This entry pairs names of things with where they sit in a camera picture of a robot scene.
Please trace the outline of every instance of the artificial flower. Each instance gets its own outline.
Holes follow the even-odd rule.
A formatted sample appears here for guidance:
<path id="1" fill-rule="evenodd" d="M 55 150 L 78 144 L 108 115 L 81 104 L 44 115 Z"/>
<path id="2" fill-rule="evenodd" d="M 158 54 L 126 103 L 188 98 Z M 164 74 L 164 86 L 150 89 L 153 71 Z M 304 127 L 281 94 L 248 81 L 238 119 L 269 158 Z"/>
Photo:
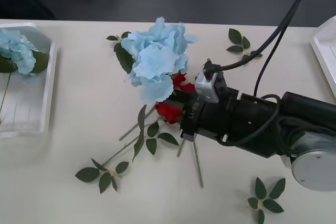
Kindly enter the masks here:
<path id="1" fill-rule="evenodd" d="M 10 59 L 22 74 L 30 73 L 36 59 L 33 51 L 37 51 L 28 39 L 19 31 L 0 30 L 0 56 Z"/>
<path id="2" fill-rule="evenodd" d="M 137 77 L 145 77 L 148 80 L 156 78 L 159 81 L 161 76 L 174 70 L 177 59 L 178 55 L 169 47 L 160 50 L 150 45 L 139 53 L 139 64 L 133 70 Z"/>
<path id="3" fill-rule="evenodd" d="M 184 82 L 185 76 L 186 74 L 181 74 L 180 72 L 177 74 L 177 76 L 175 76 L 175 78 L 173 79 L 173 85 L 175 88 L 178 88 L 182 91 L 186 91 L 186 92 L 195 92 L 195 85 L 191 84 L 191 83 L 187 83 L 186 85 L 182 85 L 181 83 Z"/>
<path id="4" fill-rule="evenodd" d="M 183 24 L 166 26 L 163 17 L 156 19 L 149 31 L 136 31 L 121 40 L 135 60 L 129 78 L 133 86 L 144 86 L 141 97 L 147 103 L 161 102 L 171 95 L 170 75 L 186 73 L 188 57 L 184 52 L 193 41 L 194 37 L 185 35 Z"/>
<path id="5" fill-rule="evenodd" d="M 163 115 L 170 124 L 178 123 L 178 117 L 182 115 L 182 110 L 164 102 L 159 102 L 155 105 L 155 108 L 158 114 Z"/>

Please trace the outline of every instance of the black cable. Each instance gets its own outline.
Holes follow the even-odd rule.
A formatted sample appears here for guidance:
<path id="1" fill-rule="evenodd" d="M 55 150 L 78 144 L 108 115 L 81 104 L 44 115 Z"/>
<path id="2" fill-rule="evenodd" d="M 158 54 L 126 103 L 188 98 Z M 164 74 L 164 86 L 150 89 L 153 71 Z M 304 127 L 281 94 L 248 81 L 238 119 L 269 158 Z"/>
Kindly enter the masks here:
<path id="1" fill-rule="evenodd" d="M 246 144 L 246 143 L 250 142 L 251 140 L 253 140 L 261 132 L 263 132 L 272 123 L 272 121 L 279 114 L 281 99 L 276 94 L 268 94 L 268 95 L 265 95 L 265 96 L 263 96 L 261 98 L 262 99 L 275 98 L 277 100 L 276 107 L 275 107 L 272 115 L 269 117 L 269 119 L 267 119 L 267 121 L 259 129 L 257 129 L 255 132 L 249 134 L 248 136 L 244 137 L 241 140 L 237 140 L 237 141 L 234 141 L 234 142 L 228 142 L 228 141 L 227 142 L 223 142 L 222 140 L 217 140 L 217 142 L 220 145 L 224 145 L 224 146 L 237 146 L 237 145 Z"/>
<path id="2" fill-rule="evenodd" d="M 275 51 L 277 50 L 278 45 L 280 44 L 280 41 L 281 41 L 282 37 L 284 36 L 285 31 L 286 31 L 288 25 L 289 25 L 289 22 L 287 22 L 287 24 L 285 25 L 284 29 L 281 31 L 281 33 L 280 33 L 280 35 L 279 35 L 279 37 L 278 37 L 278 39 L 277 39 L 277 41 L 276 41 L 276 43 L 275 43 L 275 45 L 274 45 L 272 51 L 271 51 L 271 53 L 270 53 L 269 56 L 267 57 L 267 60 L 265 61 L 264 65 L 263 65 L 263 67 L 262 67 L 262 69 L 261 69 L 261 71 L 260 71 L 260 74 L 259 74 L 259 76 L 258 76 L 256 85 L 255 85 L 255 87 L 254 87 L 254 92 L 253 92 L 253 96 L 254 96 L 254 97 L 257 96 L 258 87 L 259 87 L 259 84 L 260 84 L 262 75 L 264 74 L 265 69 L 266 69 L 268 63 L 270 62 L 270 60 L 271 60 L 273 54 L 274 54 Z"/>
<path id="3" fill-rule="evenodd" d="M 251 60 L 253 60 L 254 58 L 256 58 L 260 53 L 262 53 L 263 50 L 265 50 L 266 47 L 269 46 L 269 44 L 271 44 L 271 42 L 278 36 L 278 34 L 285 29 L 286 25 L 288 26 L 288 23 L 291 21 L 291 19 L 293 18 L 300 2 L 302 0 L 295 0 L 295 2 L 293 3 L 292 7 L 290 8 L 290 10 L 288 11 L 288 13 L 285 15 L 284 19 L 281 21 L 280 25 L 276 28 L 276 30 L 271 34 L 271 36 L 252 54 L 250 55 L 248 58 L 238 61 L 236 63 L 233 63 L 231 65 L 227 65 L 227 66 L 219 66 L 215 69 L 209 69 L 206 71 L 206 73 L 216 73 L 219 71 L 226 71 L 226 70 L 230 70 L 230 69 L 234 69 L 234 68 L 238 68 L 248 62 L 250 62 Z"/>

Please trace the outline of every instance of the loose leaf cluster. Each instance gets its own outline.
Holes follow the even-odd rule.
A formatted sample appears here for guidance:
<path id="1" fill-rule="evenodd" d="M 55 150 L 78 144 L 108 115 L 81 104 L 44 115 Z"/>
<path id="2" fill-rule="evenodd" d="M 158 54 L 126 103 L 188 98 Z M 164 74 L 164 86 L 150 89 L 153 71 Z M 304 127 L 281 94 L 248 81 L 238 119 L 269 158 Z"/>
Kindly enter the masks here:
<path id="1" fill-rule="evenodd" d="M 128 34 L 130 34 L 129 31 L 124 32 L 121 35 L 121 39 L 127 38 Z M 119 36 L 111 35 L 106 38 L 110 41 L 117 41 L 117 43 L 114 46 L 114 52 L 117 55 L 117 59 L 122 67 L 123 70 L 126 71 L 126 73 L 130 73 L 132 70 L 133 63 L 135 62 L 132 56 L 121 46 L 121 39 Z"/>
<path id="2" fill-rule="evenodd" d="M 246 37 L 242 36 L 239 31 L 230 28 L 229 29 L 229 39 L 235 45 L 230 46 L 226 50 L 229 51 L 229 52 L 234 52 L 234 53 L 238 53 L 238 54 L 244 52 L 242 60 L 250 57 L 250 55 L 255 52 L 255 51 L 251 51 L 251 52 L 246 51 L 251 46 L 250 41 L 248 41 L 248 39 Z"/>
<path id="3" fill-rule="evenodd" d="M 260 180 L 260 178 L 256 179 L 255 194 L 257 198 L 251 197 L 247 199 L 247 201 L 253 209 L 258 209 L 258 224 L 263 224 L 265 221 L 265 214 L 259 206 L 261 203 L 271 212 L 276 214 L 283 212 L 283 208 L 274 200 L 279 198 L 280 195 L 284 192 L 285 185 L 286 179 L 280 179 L 269 194 L 269 198 L 266 198 L 267 192 L 264 183 Z"/>
<path id="4" fill-rule="evenodd" d="M 125 170 L 128 167 L 129 162 L 120 162 L 116 168 L 115 172 L 112 170 L 108 170 L 105 167 L 103 167 L 101 164 L 99 164 L 97 161 L 92 159 L 93 164 L 95 165 L 96 168 L 93 167 L 86 167 L 80 170 L 75 176 L 79 180 L 85 182 L 85 183 L 90 183 L 95 181 L 100 174 L 101 177 L 99 179 L 99 191 L 100 193 L 103 193 L 110 184 L 112 184 L 112 187 L 117 191 L 117 183 L 115 181 L 114 176 L 119 176 L 119 174 L 125 172 Z"/>

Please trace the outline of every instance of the robotic arm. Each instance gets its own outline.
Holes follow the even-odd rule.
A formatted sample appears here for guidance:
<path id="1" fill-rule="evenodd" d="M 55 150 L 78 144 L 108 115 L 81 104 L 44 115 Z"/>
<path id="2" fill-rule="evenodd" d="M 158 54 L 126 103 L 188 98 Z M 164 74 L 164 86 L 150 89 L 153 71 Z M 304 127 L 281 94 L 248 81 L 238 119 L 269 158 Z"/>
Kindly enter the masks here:
<path id="1" fill-rule="evenodd" d="M 235 146 L 265 158 L 275 154 L 286 156 L 301 185 L 333 191 L 336 190 L 336 106 L 290 92 L 282 99 L 274 94 L 256 97 L 263 71 L 290 19 L 284 27 L 280 24 L 281 29 L 277 28 L 281 34 L 259 75 L 254 96 L 239 95 L 238 90 L 228 87 L 222 71 L 249 62 L 275 36 L 249 58 L 235 64 L 221 67 L 208 60 L 196 78 L 196 92 L 175 90 L 176 95 L 171 95 L 166 102 L 183 109 L 182 138 L 194 141 L 200 134 L 220 145 Z"/>

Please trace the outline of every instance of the flower stem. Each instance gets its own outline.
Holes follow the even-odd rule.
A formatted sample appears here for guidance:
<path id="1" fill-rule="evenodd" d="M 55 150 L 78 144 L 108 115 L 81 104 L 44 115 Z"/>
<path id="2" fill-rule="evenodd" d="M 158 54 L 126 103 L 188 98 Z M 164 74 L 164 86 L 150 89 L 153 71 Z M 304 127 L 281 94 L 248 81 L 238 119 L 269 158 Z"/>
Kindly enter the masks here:
<path id="1" fill-rule="evenodd" d="M 146 124 L 144 126 L 144 128 L 146 128 L 147 126 L 152 125 L 153 123 L 156 123 L 157 121 L 159 121 L 161 119 L 161 117 L 159 117 L 158 119 L 156 119 L 154 122 Z M 136 140 L 138 140 L 139 136 L 135 137 L 132 141 L 130 141 L 128 144 L 125 144 L 123 148 L 121 148 L 117 153 L 115 153 L 112 157 L 110 157 L 108 160 L 106 160 L 102 166 L 106 166 L 113 158 L 115 158 L 116 156 L 118 156 L 119 153 L 121 153 L 124 149 L 126 149 L 128 146 L 130 146 L 132 143 L 134 143 Z"/>
<path id="2" fill-rule="evenodd" d="M 138 140 L 138 138 L 139 138 L 139 136 L 137 136 L 136 138 L 134 138 L 128 144 L 125 144 L 123 148 L 121 148 L 117 153 L 115 153 L 112 157 L 110 157 L 108 160 L 106 160 L 102 164 L 102 166 L 106 166 L 113 158 L 115 158 L 116 156 L 118 156 L 118 154 L 120 154 L 124 149 L 126 149 L 128 146 L 130 146 L 131 144 L 133 144 L 136 140 Z"/>
<path id="3" fill-rule="evenodd" d="M 155 105 L 153 106 L 153 108 L 151 108 L 151 110 L 145 115 L 145 119 L 155 110 Z M 136 125 L 134 125 L 133 127 L 131 127 L 125 134 L 123 134 L 121 136 L 121 138 L 119 138 L 119 141 L 123 140 L 125 137 L 127 137 L 128 134 L 130 134 L 136 127 L 138 127 L 138 123 Z"/>
<path id="4" fill-rule="evenodd" d="M 179 157 L 180 154 L 181 154 L 181 151 L 182 151 L 182 147 L 183 147 L 183 145 L 184 145 L 184 142 L 185 142 L 185 139 L 182 140 L 181 146 L 180 146 L 180 148 L 178 149 L 177 157 Z"/>
<path id="5" fill-rule="evenodd" d="M 203 188 L 202 173 L 201 173 L 201 168 L 200 168 L 200 162 L 198 160 L 197 147 L 196 147 L 195 140 L 194 140 L 193 144 L 194 144 L 194 152 L 195 152 L 196 164 L 197 164 L 197 170 L 198 170 L 198 178 L 200 180 L 199 183 L 201 184 L 201 187 Z"/>
<path id="6" fill-rule="evenodd" d="M 2 110 L 2 106 L 4 105 L 4 101 L 5 101 L 5 97 L 6 97 L 6 93 L 7 93 L 7 89 L 8 89 L 8 85 L 9 85 L 9 81 L 10 81 L 10 77 L 11 76 L 12 76 L 12 73 L 9 73 L 8 80 L 7 80 L 6 90 L 5 90 L 4 97 L 2 98 L 2 102 L 1 102 L 0 113 L 1 113 L 1 110 Z"/>

